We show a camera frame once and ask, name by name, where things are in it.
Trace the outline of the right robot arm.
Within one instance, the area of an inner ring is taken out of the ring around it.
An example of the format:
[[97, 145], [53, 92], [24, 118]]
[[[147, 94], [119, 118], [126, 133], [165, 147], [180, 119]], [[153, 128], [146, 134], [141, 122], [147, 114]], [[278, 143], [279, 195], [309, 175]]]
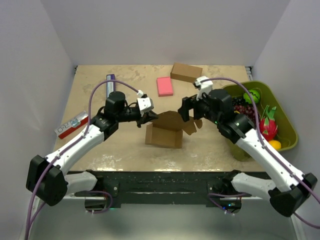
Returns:
[[216, 124], [222, 136], [247, 152], [270, 177], [261, 179], [234, 170], [222, 185], [227, 196], [233, 197], [238, 193], [259, 197], [269, 201], [284, 217], [295, 214], [310, 197], [317, 178], [286, 161], [246, 115], [234, 112], [232, 97], [226, 90], [214, 89], [201, 96], [184, 97], [178, 109], [184, 122], [190, 120], [190, 110], [193, 110], [194, 119], [205, 118]]

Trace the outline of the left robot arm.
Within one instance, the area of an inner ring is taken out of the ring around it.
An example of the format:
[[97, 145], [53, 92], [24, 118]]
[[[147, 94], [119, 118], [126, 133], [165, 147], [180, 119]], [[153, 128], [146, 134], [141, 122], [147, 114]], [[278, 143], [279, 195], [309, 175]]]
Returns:
[[65, 176], [75, 163], [95, 146], [114, 134], [120, 123], [136, 122], [137, 127], [158, 118], [153, 100], [138, 91], [137, 100], [129, 105], [121, 91], [112, 92], [86, 128], [66, 145], [45, 157], [36, 155], [29, 164], [26, 188], [49, 206], [75, 192], [75, 184]]

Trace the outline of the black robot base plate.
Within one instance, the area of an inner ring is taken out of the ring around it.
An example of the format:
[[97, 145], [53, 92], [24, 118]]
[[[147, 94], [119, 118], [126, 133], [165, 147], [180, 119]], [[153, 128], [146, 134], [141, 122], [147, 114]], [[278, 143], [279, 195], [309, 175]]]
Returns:
[[209, 194], [238, 195], [227, 181], [234, 172], [212, 171], [92, 171], [98, 178], [92, 193], [80, 191], [76, 197], [100, 197], [109, 193], [112, 207], [140, 205], [206, 205]]

